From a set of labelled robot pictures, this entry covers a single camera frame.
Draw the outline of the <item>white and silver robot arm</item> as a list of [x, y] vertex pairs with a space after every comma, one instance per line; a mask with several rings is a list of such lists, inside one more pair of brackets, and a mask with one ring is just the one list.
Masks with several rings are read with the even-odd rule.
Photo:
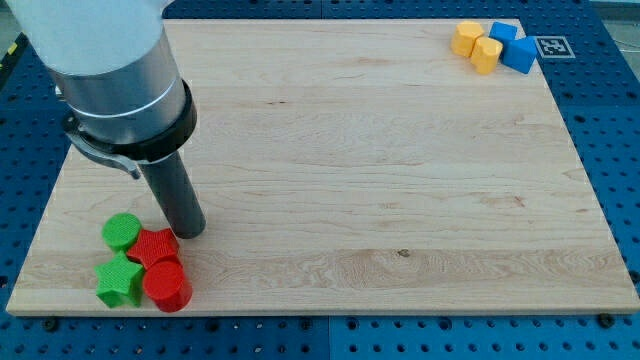
[[182, 173], [195, 105], [164, 28], [171, 0], [8, 0], [72, 111], [64, 131], [90, 160], [133, 178]]

